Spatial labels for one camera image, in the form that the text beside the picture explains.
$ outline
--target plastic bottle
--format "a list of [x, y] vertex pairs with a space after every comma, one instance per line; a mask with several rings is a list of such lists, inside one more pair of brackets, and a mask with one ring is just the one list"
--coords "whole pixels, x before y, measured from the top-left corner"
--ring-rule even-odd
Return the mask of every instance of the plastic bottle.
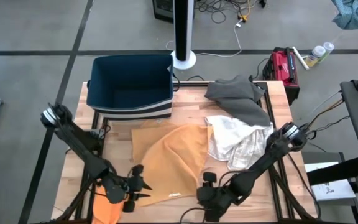
[[305, 63], [309, 67], [313, 67], [319, 58], [321, 58], [326, 53], [326, 49], [322, 46], [316, 46], [308, 55], [307, 58], [305, 58]]
[[325, 42], [323, 47], [326, 49], [326, 53], [317, 61], [317, 63], [321, 63], [335, 48], [334, 44], [330, 42]]

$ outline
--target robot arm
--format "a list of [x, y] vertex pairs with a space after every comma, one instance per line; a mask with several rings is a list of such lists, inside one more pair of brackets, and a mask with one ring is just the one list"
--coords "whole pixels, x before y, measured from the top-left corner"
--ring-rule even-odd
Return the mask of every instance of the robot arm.
[[125, 212], [133, 212], [134, 201], [139, 197], [148, 197], [138, 194], [143, 188], [151, 188], [143, 181], [140, 174], [142, 165], [132, 168], [131, 177], [117, 175], [112, 164], [105, 159], [95, 155], [101, 147], [101, 137], [97, 133], [83, 131], [73, 121], [73, 117], [67, 107], [63, 105], [50, 105], [41, 114], [41, 122], [47, 129], [54, 129], [56, 136], [64, 141], [78, 157], [84, 162], [85, 169], [91, 180], [96, 185], [102, 185], [106, 191], [106, 197], [110, 203], [119, 203], [128, 195], [129, 200], [124, 204]]
[[252, 191], [255, 180], [290, 151], [299, 151], [306, 144], [306, 134], [293, 123], [285, 124], [267, 140], [265, 154], [248, 170], [234, 174], [227, 183], [213, 187], [216, 174], [204, 173], [203, 186], [197, 189], [197, 199], [205, 209], [207, 222], [218, 222], [230, 204], [239, 205]]

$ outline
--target white cable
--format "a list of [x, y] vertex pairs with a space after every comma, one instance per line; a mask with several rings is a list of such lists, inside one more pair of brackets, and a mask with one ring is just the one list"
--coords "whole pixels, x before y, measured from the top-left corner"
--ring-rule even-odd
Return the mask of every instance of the white cable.
[[172, 43], [172, 42], [173, 42], [173, 40], [168, 41], [168, 43], [165, 44], [165, 49], [174, 51], [173, 49], [169, 49], [169, 48], [168, 48], [168, 44], [170, 44], [170, 43]]
[[[236, 55], [238, 55], [239, 53], [242, 52], [242, 49], [241, 49], [241, 45], [240, 45], [240, 40], [239, 40], [239, 36], [237, 35], [237, 31], [236, 31], [236, 27], [237, 27], [237, 23], [234, 24], [234, 27], [233, 27], [233, 30], [234, 30], [234, 34], [236, 35], [236, 39], [237, 39], [237, 43], [239, 45], [239, 48], [240, 48], [240, 51], [238, 51], [237, 53], [235, 53], [234, 55], [218, 55], [218, 54], [210, 54], [210, 53], [200, 53], [200, 54], [196, 54], [196, 55], [210, 55], [210, 56], [217, 56], [217, 57], [234, 57]], [[172, 50], [172, 49], [169, 49], [168, 48], [168, 45], [173, 42], [172, 40], [168, 41], [167, 44], [165, 44], [165, 48], [167, 50]]]

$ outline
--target blue cloth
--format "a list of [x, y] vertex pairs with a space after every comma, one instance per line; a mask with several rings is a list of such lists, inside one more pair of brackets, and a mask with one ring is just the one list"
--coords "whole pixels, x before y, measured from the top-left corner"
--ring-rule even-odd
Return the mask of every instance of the blue cloth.
[[358, 29], [358, 0], [331, 0], [338, 8], [339, 14], [333, 19], [342, 29]]

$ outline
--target concrete floor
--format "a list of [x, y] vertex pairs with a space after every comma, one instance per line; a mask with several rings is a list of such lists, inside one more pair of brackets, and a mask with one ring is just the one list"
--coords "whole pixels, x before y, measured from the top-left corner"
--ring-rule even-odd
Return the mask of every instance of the concrete floor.
[[[71, 50], [87, 0], [0, 0], [0, 50]], [[270, 1], [253, 8], [249, 21], [238, 29], [243, 49], [272, 50], [295, 45], [311, 49], [334, 40], [337, 49], [358, 49], [358, 30], [341, 31], [331, 20], [336, 9], [327, 0]], [[214, 24], [207, 12], [196, 12], [193, 49], [237, 49], [232, 28], [235, 13]], [[154, 19], [151, 1], [94, 0], [80, 50], [162, 50], [173, 40], [173, 26]], [[268, 55], [233, 58], [199, 56], [191, 70], [176, 72], [181, 80], [201, 75], [206, 80], [255, 75]], [[63, 103], [75, 111], [80, 85], [90, 77], [94, 57], [76, 57]], [[0, 56], [0, 223], [17, 223], [29, 188], [45, 128], [39, 114], [55, 101], [67, 56]], [[298, 65], [301, 93], [291, 107], [294, 120], [339, 90], [339, 83], [358, 78], [358, 55], [331, 55], [305, 71]], [[316, 127], [346, 115], [341, 107], [322, 116]], [[349, 120], [320, 134], [314, 143], [329, 152], [358, 156], [358, 143]], [[30, 222], [48, 220], [52, 212], [66, 146], [53, 138]], [[307, 146], [304, 150], [317, 149]], [[323, 206], [323, 220], [354, 222], [350, 208]]]

